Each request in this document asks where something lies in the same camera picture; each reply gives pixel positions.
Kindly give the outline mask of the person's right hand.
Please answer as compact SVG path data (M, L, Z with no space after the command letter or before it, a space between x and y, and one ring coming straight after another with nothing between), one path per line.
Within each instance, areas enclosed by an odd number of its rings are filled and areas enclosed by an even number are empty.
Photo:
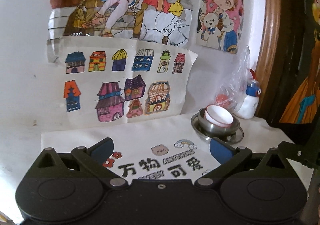
M309 197L300 216L304 224L319 224L319 185L310 186Z

